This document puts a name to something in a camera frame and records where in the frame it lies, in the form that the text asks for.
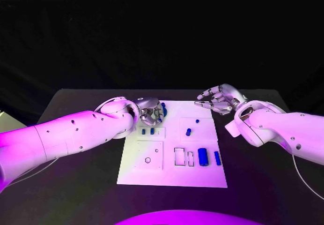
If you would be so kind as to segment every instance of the dark table surface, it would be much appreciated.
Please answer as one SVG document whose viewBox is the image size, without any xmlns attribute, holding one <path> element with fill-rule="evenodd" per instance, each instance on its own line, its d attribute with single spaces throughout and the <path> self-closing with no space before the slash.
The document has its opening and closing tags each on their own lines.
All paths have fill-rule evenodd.
<svg viewBox="0 0 324 225">
<path fill-rule="evenodd" d="M 84 110 L 110 98 L 157 97 L 195 100 L 203 90 L 61 90 L 39 123 Z M 288 111 L 275 90 L 241 90 L 251 100 Z M 108 143 L 55 164 L 0 194 L 0 224 L 114 224 L 160 210 L 205 210 L 264 224 L 324 224 L 324 201 L 304 185 L 293 157 L 275 144 L 260 148 L 225 129 L 234 115 L 213 113 L 228 188 L 117 185 L 124 140 Z M 324 167 L 297 158 L 301 174 L 324 195 Z"/>
</svg>

